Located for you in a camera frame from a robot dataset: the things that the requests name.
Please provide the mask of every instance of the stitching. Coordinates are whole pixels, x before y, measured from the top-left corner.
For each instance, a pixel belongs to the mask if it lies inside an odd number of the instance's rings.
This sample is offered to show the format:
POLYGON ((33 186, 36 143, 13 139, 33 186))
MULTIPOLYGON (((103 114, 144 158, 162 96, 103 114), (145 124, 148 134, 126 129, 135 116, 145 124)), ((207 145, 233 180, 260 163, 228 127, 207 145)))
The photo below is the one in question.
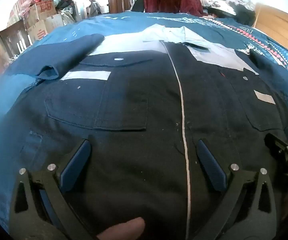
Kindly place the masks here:
POLYGON ((189 224, 190 224, 190 220, 191 220, 191 179, 190 179, 190 171, 189 171, 189 159, 188 159, 188 152, 187 152, 187 142, 186 142, 186 137, 185 137, 185 113, 184 113, 184 99, 183 99, 183 92, 182 92, 182 87, 181 87, 181 83, 179 81, 179 77, 177 75, 176 72, 176 68, 175 65, 173 63, 172 58, 169 55, 169 52, 167 50, 167 47, 165 46, 164 42, 162 42, 162 44, 164 45, 166 52, 169 56, 170 61, 172 62, 174 71, 175 71, 175 75, 177 78, 177 82, 179 85, 179 91, 180 91, 180 95, 181 95, 181 106, 182 106, 182 135, 183 135, 183 142, 184 142, 184 153, 185 153, 185 161, 186 161, 186 174, 187 174, 187 220, 186 220, 186 235, 185 235, 185 239, 188 239, 188 235, 189 235, 189 224))

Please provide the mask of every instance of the metal screw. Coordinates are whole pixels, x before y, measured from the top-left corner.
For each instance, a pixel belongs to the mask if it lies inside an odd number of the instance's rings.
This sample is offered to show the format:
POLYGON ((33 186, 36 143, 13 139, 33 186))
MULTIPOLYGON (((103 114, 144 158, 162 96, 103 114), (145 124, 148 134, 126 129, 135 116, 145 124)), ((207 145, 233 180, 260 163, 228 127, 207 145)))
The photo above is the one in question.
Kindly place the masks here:
POLYGON ((267 174, 267 170, 265 168, 261 168, 261 174, 266 175, 267 174))
POLYGON ((51 163, 50 165, 47 166, 47 169, 48 169, 49 171, 53 171, 53 170, 56 169, 56 165, 55 165, 54 163, 51 163))
POLYGON ((22 169, 20 169, 20 171, 19 171, 19 173, 20 173, 21 175, 23 175, 25 172, 26 172, 26 169, 25 169, 25 168, 22 168, 22 169))
POLYGON ((237 164, 232 164, 231 165, 231 169, 233 170, 233 171, 238 171, 239 170, 239 166, 237 165, 237 164))

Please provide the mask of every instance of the wooden headboard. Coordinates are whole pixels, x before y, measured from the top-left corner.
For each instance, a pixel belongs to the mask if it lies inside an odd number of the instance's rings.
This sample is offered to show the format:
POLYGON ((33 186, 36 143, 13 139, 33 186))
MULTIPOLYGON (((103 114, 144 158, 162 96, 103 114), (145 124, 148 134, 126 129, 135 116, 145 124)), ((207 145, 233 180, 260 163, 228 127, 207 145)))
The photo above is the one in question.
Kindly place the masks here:
POLYGON ((261 30, 288 49, 288 14, 276 8, 256 4, 253 27, 261 30))

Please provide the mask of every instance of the bedsheet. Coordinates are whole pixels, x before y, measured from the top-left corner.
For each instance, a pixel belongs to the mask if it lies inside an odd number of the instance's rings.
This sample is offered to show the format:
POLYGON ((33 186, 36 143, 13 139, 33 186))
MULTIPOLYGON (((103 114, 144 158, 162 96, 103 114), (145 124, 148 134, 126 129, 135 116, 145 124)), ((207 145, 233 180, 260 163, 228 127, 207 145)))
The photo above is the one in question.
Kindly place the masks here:
MULTIPOLYGON (((247 25, 240 25, 233 19, 207 19, 186 13, 103 14, 57 28, 41 41, 35 42, 27 51, 43 44, 69 42, 95 33, 108 36, 140 32, 154 24, 166 27, 185 26, 210 42, 222 44, 245 54, 254 51, 264 55, 271 62, 279 64, 288 71, 288 50, 263 33, 247 25)), ((34 85, 35 82, 34 77, 19 74, 9 75, 7 71, 0 76, 0 121, 20 93, 34 85)))

